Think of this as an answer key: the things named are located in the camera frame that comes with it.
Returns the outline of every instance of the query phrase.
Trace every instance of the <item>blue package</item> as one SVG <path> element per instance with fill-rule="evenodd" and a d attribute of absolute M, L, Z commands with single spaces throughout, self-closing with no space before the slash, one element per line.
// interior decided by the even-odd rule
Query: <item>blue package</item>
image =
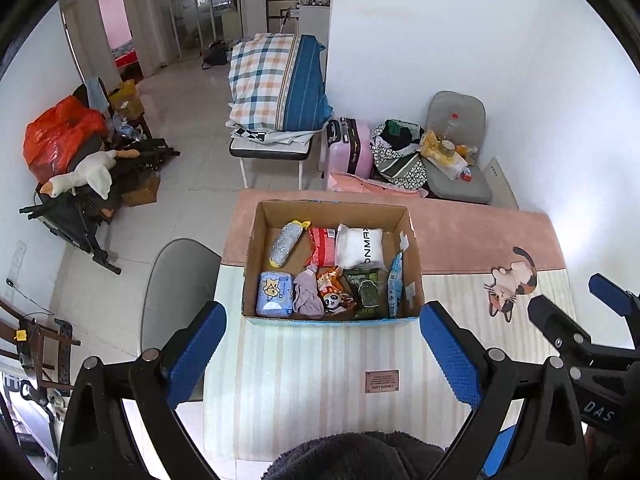
<path fill-rule="evenodd" d="M 265 317 L 289 317 L 293 313 L 293 278 L 286 272 L 267 270 L 260 275 L 255 313 Z"/>
<path fill-rule="evenodd" d="M 398 308 L 402 297 L 402 253 L 396 254 L 391 263 L 389 279 L 386 282 L 386 291 L 389 301 L 389 316 L 398 317 Z"/>

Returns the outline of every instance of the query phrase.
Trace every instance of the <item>gray chair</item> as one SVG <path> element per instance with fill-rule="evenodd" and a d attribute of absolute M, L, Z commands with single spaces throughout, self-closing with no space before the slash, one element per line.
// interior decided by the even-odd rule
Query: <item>gray chair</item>
<path fill-rule="evenodd" d="M 207 301 L 213 300 L 222 259 L 203 244 L 179 238 L 162 248 L 146 285 L 140 320 L 138 354 L 162 348 L 181 328 L 186 328 Z M 200 378 L 190 400 L 202 400 Z"/>
<path fill-rule="evenodd" d="M 484 105 L 475 97 L 456 92 L 438 92 L 434 95 L 427 112 L 427 130 L 443 133 L 453 113 L 458 114 L 458 126 L 451 140 L 456 144 L 482 148 L 484 142 Z M 447 175 L 428 160 L 424 161 L 429 190 L 438 198 L 487 204 L 492 193 L 482 171 L 477 166 L 469 167 L 471 182 L 462 179 L 450 180 Z"/>

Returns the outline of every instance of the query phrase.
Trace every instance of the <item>yellow bag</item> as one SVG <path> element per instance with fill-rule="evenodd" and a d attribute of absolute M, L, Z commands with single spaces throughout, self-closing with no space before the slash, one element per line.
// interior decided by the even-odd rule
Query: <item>yellow bag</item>
<path fill-rule="evenodd" d="M 116 113 L 128 120 L 137 119 L 145 112 L 133 79 L 120 83 L 118 88 L 109 94 L 109 102 Z"/>

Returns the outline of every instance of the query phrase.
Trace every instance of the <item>floor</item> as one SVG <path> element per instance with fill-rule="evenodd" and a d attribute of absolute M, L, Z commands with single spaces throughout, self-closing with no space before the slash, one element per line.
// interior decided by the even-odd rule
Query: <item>floor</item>
<path fill-rule="evenodd" d="M 138 85 L 145 118 L 155 137 L 164 137 L 181 152 L 161 173 L 158 202 L 123 208 L 98 238 L 122 268 L 120 276 L 93 263 L 91 256 L 68 247 L 53 293 L 51 309 L 74 326 L 82 345 L 72 351 L 72 379 L 85 358 L 105 363 L 138 356 L 140 317 L 146 281 L 156 254 L 175 238 L 194 238 L 222 254 L 226 232 L 243 188 L 238 160 L 229 155 L 230 91 L 228 67 L 201 70 L 199 60 L 173 64 Z M 317 171 L 319 143 L 305 163 L 303 185 L 322 189 Z M 246 163 L 250 186 L 297 189 L 296 162 L 251 160 Z M 127 413 L 140 420 L 135 406 Z M 178 407 L 178 414 L 202 449 L 202 403 Z M 142 424 L 132 424 L 152 474 L 166 478 Z M 253 480 L 268 463 L 221 460 L 212 463 L 223 479 Z"/>

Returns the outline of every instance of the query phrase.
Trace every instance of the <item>black bag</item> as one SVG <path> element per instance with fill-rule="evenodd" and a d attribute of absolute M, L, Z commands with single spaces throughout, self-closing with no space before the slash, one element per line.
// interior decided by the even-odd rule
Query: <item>black bag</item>
<path fill-rule="evenodd" d="M 226 65 L 226 43 L 224 41 L 211 43 L 202 56 L 203 70 L 219 65 Z"/>

